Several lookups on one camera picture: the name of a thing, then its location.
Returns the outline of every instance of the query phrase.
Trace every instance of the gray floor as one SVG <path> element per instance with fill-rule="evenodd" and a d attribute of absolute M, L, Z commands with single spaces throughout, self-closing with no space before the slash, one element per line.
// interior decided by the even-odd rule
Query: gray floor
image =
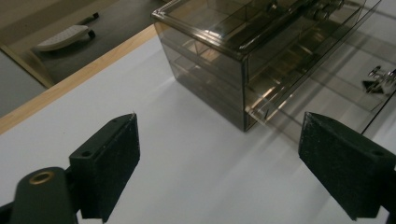
<path fill-rule="evenodd" d="M 37 50 L 34 52 L 53 79 L 56 82 L 62 81 L 151 25 L 151 12 L 164 4 L 163 0 L 120 0 L 99 11 L 97 20 L 92 17 L 81 22 L 95 31 L 95 39 L 86 36 L 51 53 Z"/>

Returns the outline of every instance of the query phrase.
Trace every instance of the clear plastic drawer organizer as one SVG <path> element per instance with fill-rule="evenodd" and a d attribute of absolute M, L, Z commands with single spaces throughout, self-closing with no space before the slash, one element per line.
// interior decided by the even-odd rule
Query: clear plastic drawer organizer
<path fill-rule="evenodd" d="M 378 2 L 174 0 L 152 18 L 176 80 L 240 130 L 299 128 L 309 110 L 361 132 L 391 90 L 334 51 Z"/>

